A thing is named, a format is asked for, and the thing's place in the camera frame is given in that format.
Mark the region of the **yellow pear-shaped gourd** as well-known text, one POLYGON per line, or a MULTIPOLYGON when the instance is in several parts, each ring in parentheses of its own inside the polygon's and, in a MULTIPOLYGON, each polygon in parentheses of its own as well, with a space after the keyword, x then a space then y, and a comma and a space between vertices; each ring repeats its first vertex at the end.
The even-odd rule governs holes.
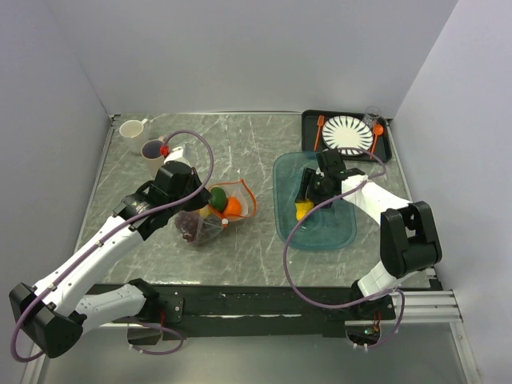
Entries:
POLYGON ((301 221, 312 209, 314 208, 314 203, 310 200, 296 202, 296 220, 301 221))

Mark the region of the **purple grape bunch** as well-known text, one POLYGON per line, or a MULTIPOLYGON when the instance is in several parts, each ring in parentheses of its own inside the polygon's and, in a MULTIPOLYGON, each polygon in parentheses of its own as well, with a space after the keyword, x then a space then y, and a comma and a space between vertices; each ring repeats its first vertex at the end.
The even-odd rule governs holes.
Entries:
POLYGON ((196 211, 181 211, 174 219, 174 224, 182 239, 192 245, 200 245, 213 239, 221 227, 215 220, 203 217, 196 211))

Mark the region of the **green lime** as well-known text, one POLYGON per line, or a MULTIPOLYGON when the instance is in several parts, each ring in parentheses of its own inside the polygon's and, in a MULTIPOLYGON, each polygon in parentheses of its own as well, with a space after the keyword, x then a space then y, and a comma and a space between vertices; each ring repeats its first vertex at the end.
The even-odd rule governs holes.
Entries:
POLYGON ((223 188, 219 186, 212 187, 210 189, 210 200, 209 204, 217 211, 223 212, 227 205, 227 194, 223 188))

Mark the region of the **clear zip top bag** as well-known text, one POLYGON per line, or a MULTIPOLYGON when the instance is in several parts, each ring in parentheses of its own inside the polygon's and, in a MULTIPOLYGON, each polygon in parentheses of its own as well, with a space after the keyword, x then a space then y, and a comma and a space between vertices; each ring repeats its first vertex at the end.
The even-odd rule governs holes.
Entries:
POLYGON ((253 217, 258 208, 257 201, 253 192, 250 190, 243 179, 240 179, 236 182, 220 182, 213 184, 208 188, 208 191, 210 192, 210 189, 215 186, 223 188, 227 194, 227 197, 233 196, 240 201, 242 204, 242 215, 239 217, 225 217, 222 212, 217 212, 208 202, 205 206, 210 208, 211 214, 207 218, 215 220, 217 225, 221 227, 220 231, 214 238, 219 236, 220 233, 225 228, 227 228, 229 224, 253 217))

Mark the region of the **orange mandarin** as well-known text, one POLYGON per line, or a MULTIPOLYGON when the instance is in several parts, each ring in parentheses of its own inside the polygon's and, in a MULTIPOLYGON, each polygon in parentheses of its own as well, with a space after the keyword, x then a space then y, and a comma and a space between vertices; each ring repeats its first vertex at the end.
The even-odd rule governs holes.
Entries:
POLYGON ((239 217, 242 215, 242 204, 236 197, 229 196, 222 214, 225 217, 239 217))

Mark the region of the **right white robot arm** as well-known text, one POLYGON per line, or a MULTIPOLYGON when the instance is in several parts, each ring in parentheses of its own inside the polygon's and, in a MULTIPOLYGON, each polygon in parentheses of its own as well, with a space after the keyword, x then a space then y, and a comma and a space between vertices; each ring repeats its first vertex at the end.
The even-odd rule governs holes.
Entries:
POLYGON ((316 209, 344 200, 372 218, 380 229, 380 261, 354 284, 351 312, 368 318, 378 299, 408 277, 442 260, 434 216, 426 202, 411 202, 383 189, 359 168, 348 168, 338 149, 316 153, 317 169, 305 168, 295 198, 296 219, 302 224, 316 209))

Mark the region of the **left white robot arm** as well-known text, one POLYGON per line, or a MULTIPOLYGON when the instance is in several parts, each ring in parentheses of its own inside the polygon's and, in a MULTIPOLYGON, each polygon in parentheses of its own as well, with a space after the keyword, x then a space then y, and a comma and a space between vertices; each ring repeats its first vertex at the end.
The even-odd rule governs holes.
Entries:
POLYGON ((195 168, 169 160, 154 179, 127 195, 100 230, 52 274, 9 293, 16 332, 23 332, 42 354, 56 358, 80 337, 121 318, 159 320, 165 305, 142 279, 116 290, 88 295, 89 289, 126 253, 166 226, 176 214, 204 207, 210 198, 195 168))

